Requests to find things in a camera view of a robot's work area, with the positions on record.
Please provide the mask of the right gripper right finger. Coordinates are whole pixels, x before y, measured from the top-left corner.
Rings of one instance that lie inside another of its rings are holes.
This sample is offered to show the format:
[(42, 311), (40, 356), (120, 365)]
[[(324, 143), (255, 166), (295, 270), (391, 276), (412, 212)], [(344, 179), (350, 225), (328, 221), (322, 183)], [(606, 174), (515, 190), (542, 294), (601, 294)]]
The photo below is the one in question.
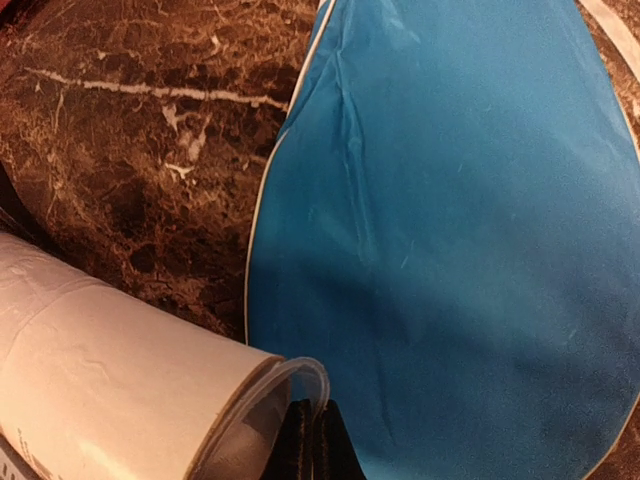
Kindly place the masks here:
[(312, 455), (315, 480), (366, 480), (334, 400), (314, 420)]

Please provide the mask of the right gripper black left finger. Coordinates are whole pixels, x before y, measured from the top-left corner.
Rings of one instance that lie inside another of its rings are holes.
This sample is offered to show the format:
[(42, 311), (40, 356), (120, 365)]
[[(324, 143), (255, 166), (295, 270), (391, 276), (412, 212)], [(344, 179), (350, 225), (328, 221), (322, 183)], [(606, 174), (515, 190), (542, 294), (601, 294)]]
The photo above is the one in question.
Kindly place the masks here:
[(267, 480), (312, 477), (313, 411), (308, 399), (292, 402), (267, 462)]

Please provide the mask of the clear plastic tube lid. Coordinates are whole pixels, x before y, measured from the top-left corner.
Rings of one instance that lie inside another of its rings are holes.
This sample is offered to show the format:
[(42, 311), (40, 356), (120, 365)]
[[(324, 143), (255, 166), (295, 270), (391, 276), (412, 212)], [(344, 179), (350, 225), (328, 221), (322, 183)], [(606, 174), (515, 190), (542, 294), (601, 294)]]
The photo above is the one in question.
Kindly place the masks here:
[(310, 357), (262, 362), (224, 405), (185, 477), (260, 478), (294, 394), (310, 400), (317, 416), (330, 395), (325, 367)]

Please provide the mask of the white shuttlecock tube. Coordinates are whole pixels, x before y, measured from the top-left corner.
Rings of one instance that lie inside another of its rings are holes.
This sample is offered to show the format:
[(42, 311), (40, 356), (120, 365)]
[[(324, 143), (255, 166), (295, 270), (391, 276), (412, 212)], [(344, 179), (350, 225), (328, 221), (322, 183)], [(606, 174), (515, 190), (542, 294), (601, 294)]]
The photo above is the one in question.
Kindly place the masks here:
[(278, 363), (1, 237), (1, 432), (45, 479), (257, 479), (232, 413)]

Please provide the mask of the blue racket bag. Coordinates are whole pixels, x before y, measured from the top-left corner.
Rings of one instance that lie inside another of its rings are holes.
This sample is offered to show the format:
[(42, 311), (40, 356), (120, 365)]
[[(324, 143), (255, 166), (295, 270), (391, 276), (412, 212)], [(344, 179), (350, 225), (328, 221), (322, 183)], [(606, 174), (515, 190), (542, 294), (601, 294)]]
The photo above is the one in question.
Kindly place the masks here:
[(367, 477), (587, 477), (639, 396), (639, 161), (575, 4), (321, 2), (247, 278)]

